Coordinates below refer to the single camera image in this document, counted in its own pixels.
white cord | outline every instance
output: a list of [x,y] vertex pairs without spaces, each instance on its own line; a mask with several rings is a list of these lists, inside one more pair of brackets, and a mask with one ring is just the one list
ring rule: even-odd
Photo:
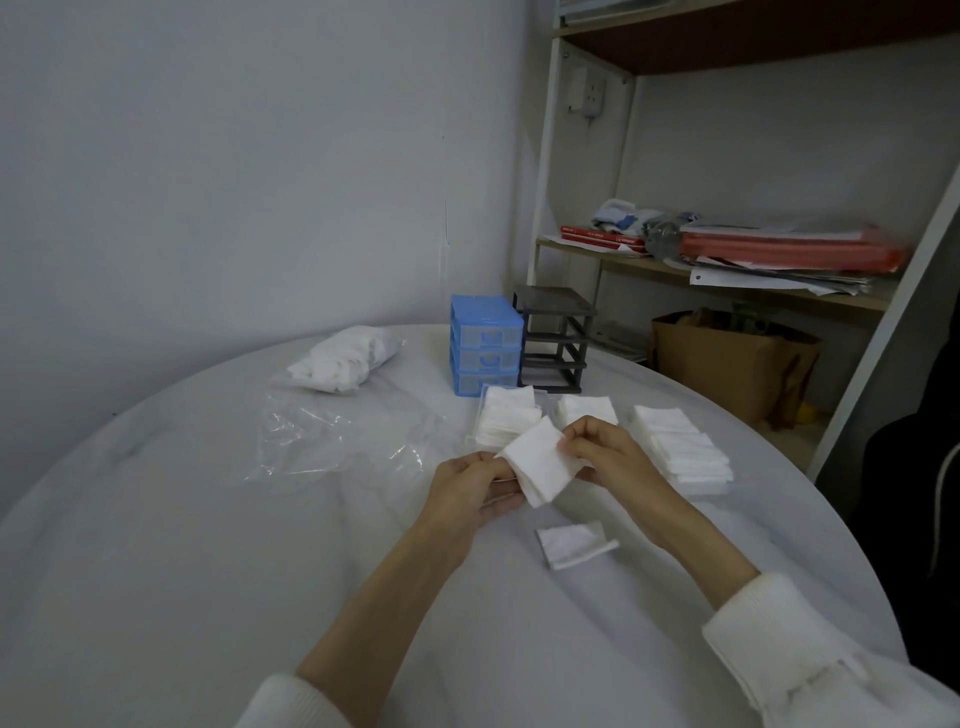
[[950,449],[947,457],[944,458],[943,465],[940,466],[940,471],[937,473],[937,487],[933,492],[933,555],[930,557],[930,571],[926,574],[928,579],[933,576],[933,572],[937,568],[937,557],[940,555],[940,500],[944,494],[944,478],[947,477],[950,463],[953,462],[957,452],[960,452],[960,443]]

white shelf frame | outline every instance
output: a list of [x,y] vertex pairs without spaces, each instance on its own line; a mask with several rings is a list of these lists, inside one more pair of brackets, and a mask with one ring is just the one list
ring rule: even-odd
[[[617,68],[606,61],[601,61],[589,53],[570,45],[560,37],[554,37],[550,46],[550,74],[547,79],[546,110],[543,117],[543,133],[540,137],[540,166],[537,173],[537,194],[534,204],[533,234],[530,239],[529,263],[527,265],[527,283],[529,285],[537,284],[537,268],[540,263],[540,246],[537,245],[537,239],[542,234],[552,231],[543,229],[543,215],[547,207],[547,189],[550,182],[550,160],[553,153],[554,126],[557,119],[558,103],[560,95],[561,67],[564,58],[575,55],[587,62],[594,63],[598,67],[618,74],[633,82],[632,94],[627,100],[627,119],[624,128],[624,140],[622,153],[618,169],[616,171],[616,193],[619,194],[623,186],[626,159],[632,157],[632,148],[636,138],[636,124],[639,115],[642,113],[643,83],[644,77],[633,76],[622,68]],[[873,336],[867,344],[860,361],[847,388],[837,405],[836,411],[830,419],[827,430],[823,438],[817,445],[809,467],[806,469],[806,476],[812,482],[816,482],[817,476],[827,462],[827,458],[832,452],[837,440],[840,438],[844,427],[850,420],[851,414],[856,407],[860,396],[863,394],[867,382],[876,368],[877,362],[886,350],[890,339],[897,329],[897,324],[903,316],[907,305],[913,298],[924,277],[930,260],[933,258],[940,243],[943,240],[947,228],[952,222],[960,207],[960,164],[957,165],[953,177],[947,185],[940,203],[937,205],[927,223],[926,230],[920,240],[906,270],[903,278],[897,287],[889,307],[884,312],[882,318],[876,325]]]

sleeve cuff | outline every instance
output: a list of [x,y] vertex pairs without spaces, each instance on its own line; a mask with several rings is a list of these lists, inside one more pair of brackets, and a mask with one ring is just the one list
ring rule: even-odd
[[779,573],[741,589],[704,626],[704,637],[758,711],[785,703],[831,665],[857,663],[862,651]]
[[292,675],[272,675],[253,695],[235,728],[350,728],[333,703]]

person's left hand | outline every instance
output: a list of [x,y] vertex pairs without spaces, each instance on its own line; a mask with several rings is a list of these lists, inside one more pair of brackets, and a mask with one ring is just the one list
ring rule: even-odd
[[443,540],[456,569],[467,558],[480,526],[524,502],[510,464],[492,452],[474,452],[437,467],[414,527]]

blue drawer unit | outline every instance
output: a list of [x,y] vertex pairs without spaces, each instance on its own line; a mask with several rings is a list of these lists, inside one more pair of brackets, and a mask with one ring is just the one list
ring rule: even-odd
[[523,317],[502,296],[451,296],[450,328],[461,350],[523,346]]
[[450,332],[453,371],[461,374],[503,374],[520,368],[520,349],[460,349]]
[[519,370],[495,374],[458,372],[453,351],[450,352],[450,371],[453,374],[453,391],[457,397],[479,397],[484,384],[516,387],[516,378],[519,376]]

